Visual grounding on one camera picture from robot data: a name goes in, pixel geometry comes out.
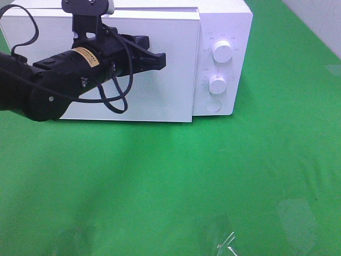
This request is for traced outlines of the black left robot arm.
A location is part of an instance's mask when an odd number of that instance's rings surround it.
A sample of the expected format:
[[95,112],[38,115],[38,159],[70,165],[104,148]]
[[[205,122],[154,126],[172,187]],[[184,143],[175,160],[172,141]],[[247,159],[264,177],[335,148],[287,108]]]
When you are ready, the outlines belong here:
[[82,95],[97,88],[99,103],[116,114],[113,106],[125,101],[128,89],[117,88],[115,97],[105,95],[103,83],[118,77],[161,70],[164,53],[149,51],[148,36],[121,35],[115,27],[103,26],[104,40],[76,40],[71,50],[28,65],[25,57],[1,53],[1,110],[24,115],[33,121],[59,119],[72,102],[83,103]]

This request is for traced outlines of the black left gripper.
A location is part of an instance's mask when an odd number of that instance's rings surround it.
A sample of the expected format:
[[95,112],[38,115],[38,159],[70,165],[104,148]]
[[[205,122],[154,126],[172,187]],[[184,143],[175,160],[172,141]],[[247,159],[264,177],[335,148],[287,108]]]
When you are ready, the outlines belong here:
[[100,84],[114,81],[119,93],[128,93],[133,75],[166,67],[166,53],[152,53],[146,35],[119,34],[103,24],[104,37],[74,41],[72,49],[33,63],[36,68],[63,75],[77,74]]

